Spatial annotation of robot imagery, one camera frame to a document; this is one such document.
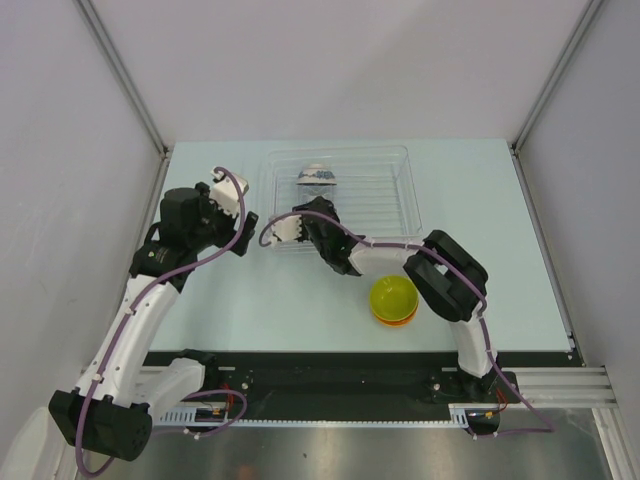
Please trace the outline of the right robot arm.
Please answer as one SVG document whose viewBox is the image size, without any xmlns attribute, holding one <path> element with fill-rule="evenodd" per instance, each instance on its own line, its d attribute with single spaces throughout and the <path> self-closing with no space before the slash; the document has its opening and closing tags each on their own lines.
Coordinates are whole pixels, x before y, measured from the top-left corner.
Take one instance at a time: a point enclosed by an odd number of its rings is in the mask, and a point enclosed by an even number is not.
<svg viewBox="0 0 640 480">
<path fill-rule="evenodd" d="M 302 240 L 338 274 L 403 273 L 432 312 L 448 322 L 458 352 L 455 397 L 484 401 L 497 389 L 497 352 L 483 318 L 488 273 L 450 235 L 432 231 L 420 244 L 375 243 L 340 224 L 332 202 L 317 197 L 293 208 Z"/>
</svg>

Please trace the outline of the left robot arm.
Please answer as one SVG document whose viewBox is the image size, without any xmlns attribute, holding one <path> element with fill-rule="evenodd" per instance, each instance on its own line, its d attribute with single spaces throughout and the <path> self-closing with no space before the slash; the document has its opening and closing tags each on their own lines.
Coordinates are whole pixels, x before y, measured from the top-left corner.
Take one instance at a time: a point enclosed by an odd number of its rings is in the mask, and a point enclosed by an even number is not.
<svg viewBox="0 0 640 480">
<path fill-rule="evenodd" d="M 248 190 L 244 178 L 218 171 L 211 184 L 164 193 L 159 219 L 133 256 L 122 303 L 98 352 L 75 386 L 55 391 L 49 401 L 49 413 L 76 455 L 91 451 L 133 461 L 153 424 L 177 403 L 192 393 L 207 400 L 219 392 L 212 355 L 194 350 L 181 352 L 144 384 L 137 379 L 164 317 L 204 263 L 199 254 L 210 247 L 218 255 L 246 254 L 258 221 L 245 205 Z"/>
</svg>

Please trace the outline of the clear plastic dish rack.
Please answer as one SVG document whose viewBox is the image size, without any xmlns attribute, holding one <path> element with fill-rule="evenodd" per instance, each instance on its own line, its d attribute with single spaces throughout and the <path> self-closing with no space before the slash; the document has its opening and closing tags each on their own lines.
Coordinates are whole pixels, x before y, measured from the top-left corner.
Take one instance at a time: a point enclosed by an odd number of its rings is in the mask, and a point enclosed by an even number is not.
<svg viewBox="0 0 640 480">
<path fill-rule="evenodd" d="M 310 164 L 329 167 L 337 184 L 297 185 L 299 172 Z M 261 180 L 265 221 L 322 196 L 356 234 L 408 242 L 423 233 L 409 152 L 401 145 L 275 150 Z"/>
</svg>

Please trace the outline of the blue floral white bowl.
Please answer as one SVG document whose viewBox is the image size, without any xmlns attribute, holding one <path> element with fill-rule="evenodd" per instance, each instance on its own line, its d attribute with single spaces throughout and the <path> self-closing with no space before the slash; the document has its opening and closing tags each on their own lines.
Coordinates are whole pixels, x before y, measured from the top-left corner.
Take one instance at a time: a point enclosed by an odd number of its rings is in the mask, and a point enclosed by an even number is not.
<svg viewBox="0 0 640 480">
<path fill-rule="evenodd" d="M 297 185 L 336 185 L 337 179 L 333 171 L 323 164 L 310 164 L 298 174 Z"/>
</svg>

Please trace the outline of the yellow-green plastic bowl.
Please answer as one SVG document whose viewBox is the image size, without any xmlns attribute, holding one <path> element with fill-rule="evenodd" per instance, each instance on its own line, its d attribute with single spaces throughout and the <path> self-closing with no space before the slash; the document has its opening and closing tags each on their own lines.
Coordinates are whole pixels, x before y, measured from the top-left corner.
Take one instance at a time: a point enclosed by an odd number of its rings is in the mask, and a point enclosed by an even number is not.
<svg viewBox="0 0 640 480">
<path fill-rule="evenodd" d="M 372 313 L 384 319 L 399 320 L 419 306 L 418 290 L 408 277 L 385 276 L 371 287 L 369 306 Z"/>
</svg>

